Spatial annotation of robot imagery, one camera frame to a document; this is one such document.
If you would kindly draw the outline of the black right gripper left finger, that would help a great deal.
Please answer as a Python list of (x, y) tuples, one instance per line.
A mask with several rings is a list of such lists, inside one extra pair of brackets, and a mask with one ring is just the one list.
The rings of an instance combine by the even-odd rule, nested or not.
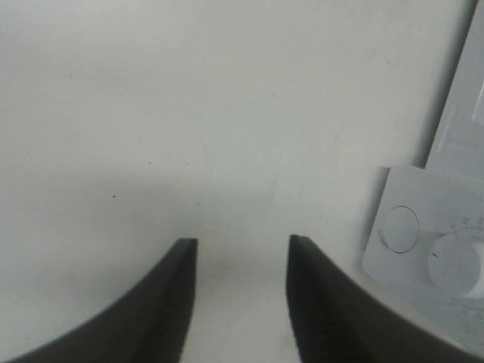
[(127, 293), (15, 362), (179, 362), (196, 290), (198, 241), (178, 239)]

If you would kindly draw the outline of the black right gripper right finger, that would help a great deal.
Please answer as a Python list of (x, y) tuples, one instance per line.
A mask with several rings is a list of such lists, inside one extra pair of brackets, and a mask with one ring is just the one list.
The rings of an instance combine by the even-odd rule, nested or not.
[(480, 362), (375, 299), (308, 237), (290, 236), (287, 306), (303, 362)]

